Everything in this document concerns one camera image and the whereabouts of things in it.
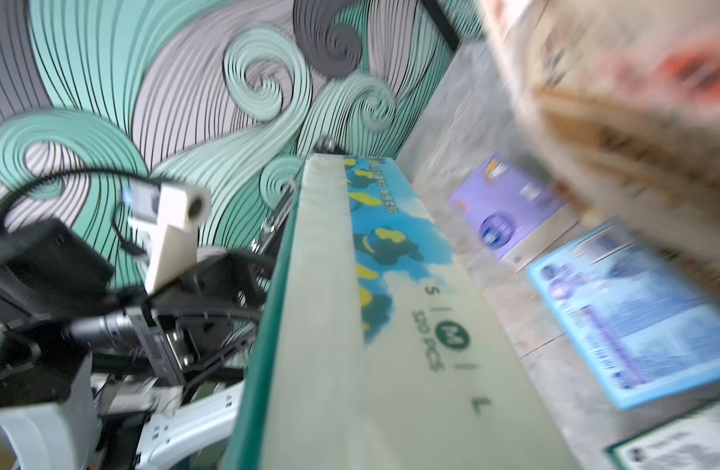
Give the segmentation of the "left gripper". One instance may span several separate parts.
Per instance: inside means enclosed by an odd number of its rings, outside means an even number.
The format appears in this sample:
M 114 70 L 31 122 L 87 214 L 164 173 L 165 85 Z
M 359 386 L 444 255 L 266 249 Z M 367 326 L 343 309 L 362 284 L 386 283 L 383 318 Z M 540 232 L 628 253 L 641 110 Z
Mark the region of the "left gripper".
M 171 386 L 238 382 L 227 362 L 255 342 L 276 260 L 236 250 L 207 258 L 134 305 L 71 321 L 73 342 L 97 352 L 139 348 Z

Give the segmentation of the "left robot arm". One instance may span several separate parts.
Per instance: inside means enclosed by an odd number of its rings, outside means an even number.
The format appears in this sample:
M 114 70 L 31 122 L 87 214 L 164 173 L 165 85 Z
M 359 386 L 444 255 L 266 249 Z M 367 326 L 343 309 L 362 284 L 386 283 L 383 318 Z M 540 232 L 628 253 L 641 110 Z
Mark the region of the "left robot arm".
M 169 469 L 228 438 L 266 301 L 270 256 L 196 262 L 159 291 L 109 289 L 112 266 L 61 221 L 0 235 L 0 428 L 23 469 Z M 94 371 L 183 390 L 170 411 L 111 416 Z

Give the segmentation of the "green white tissue pack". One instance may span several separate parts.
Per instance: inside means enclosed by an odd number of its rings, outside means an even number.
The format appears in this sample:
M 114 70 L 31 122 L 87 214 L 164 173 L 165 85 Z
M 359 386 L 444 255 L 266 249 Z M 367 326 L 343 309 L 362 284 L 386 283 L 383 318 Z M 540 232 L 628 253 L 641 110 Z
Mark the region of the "green white tissue pack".
M 618 469 L 720 469 L 720 399 L 610 446 Z

